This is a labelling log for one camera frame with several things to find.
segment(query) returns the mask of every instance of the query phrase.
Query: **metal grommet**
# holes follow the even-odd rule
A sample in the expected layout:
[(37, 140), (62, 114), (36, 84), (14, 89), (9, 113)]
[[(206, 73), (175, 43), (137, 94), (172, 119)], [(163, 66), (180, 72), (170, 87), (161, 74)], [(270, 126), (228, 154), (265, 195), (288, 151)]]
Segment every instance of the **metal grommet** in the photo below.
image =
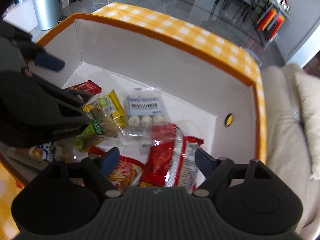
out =
[(121, 196), (121, 192), (117, 189), (110, 189), (106, 191), (106, 196), (109, 198), (117, 198)]
[(233, 121), (233, 114), (229, 113), (226, 119), (224, 120), (224, 125), (228, 127), (229, 125), (231, 125), (232, 121)]
[(206, 189), (196, 189), (194, 192), (193, 192), (193, 195), (195, 195), (196, 197), (207, 197), (209, 196), (209, 191), (207, 191)]

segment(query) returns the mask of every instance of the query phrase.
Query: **beige pillow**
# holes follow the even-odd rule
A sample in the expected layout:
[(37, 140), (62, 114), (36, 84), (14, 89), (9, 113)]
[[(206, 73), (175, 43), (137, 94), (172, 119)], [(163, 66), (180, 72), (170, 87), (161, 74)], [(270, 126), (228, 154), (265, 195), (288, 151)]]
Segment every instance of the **beige pillow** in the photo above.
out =
[(311, 179), (320, 179), (320, 79), (296, 72), (304, 132), (312, 158)]

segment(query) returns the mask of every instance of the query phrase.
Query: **gray tile floor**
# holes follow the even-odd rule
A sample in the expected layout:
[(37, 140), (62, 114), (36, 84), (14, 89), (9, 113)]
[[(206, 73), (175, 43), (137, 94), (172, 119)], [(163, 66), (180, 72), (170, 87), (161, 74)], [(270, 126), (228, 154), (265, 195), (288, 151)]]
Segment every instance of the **gray tile floor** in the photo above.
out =
[[(112, 3), (120, 2), (149, 8), (161, 13), (171, 15), (181, 20), (201, 26), (204, 29), (215, 33), (238, 46), (250, 47), (262, 61), (261, 68), (269, 65), (284, 65), (276, 44), (273, 42), (267, 48), (261, 45), (261, 40), (254, 30), (253, 22), (257, 17), (254, 13), (244, 26), (232, 23), (231, 19), (239, 11), (240, 3), (234, 0), (228, 10), (220, 15), (221, 3), (212, 13), (215, 0), (82, 0), (64, 8), (63, 13), (69, 16), (74, 12), (92, 13), (101, 7)], [(46, 32), (35, 28), (31, 31), (34, 41), (41, 38)]]

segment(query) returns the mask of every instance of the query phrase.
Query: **yellow and white checkered pattern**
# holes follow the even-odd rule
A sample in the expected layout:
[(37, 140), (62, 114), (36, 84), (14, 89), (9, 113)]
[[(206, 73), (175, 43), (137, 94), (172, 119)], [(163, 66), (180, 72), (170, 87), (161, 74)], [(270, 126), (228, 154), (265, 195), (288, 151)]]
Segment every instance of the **yellow and white checkered pattern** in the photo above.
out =
[(11, 216), (11, 204), (22, 188), (16, 185), (16, 180), (0, 163), (0, 239), (14, 238), (19, 230)]
[(92, 14), (135, 24), (182, 41), (255, 82), (260, 113), (260, 156), (265, 162), (267, 127), (262, 79), (257, 63), (245, 50), (191, 23), (134, 5), (110, 3)]

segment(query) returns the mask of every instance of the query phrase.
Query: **silver screw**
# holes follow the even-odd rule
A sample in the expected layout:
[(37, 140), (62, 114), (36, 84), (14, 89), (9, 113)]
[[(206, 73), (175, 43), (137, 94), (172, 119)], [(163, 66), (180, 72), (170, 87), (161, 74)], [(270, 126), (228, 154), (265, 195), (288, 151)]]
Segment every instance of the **silver screw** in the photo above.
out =
[(121, 196), (121, 192), (117, 189), (110, 189), (106, 191), (106, 196), (109, 198), (117, 198)]
[(196, 197), (207, 197), (209, 196), (209, 191), (207, 191), (206, 189), (196, 189), (194, 192), (193, 192), (193, 195), (195, 195)]

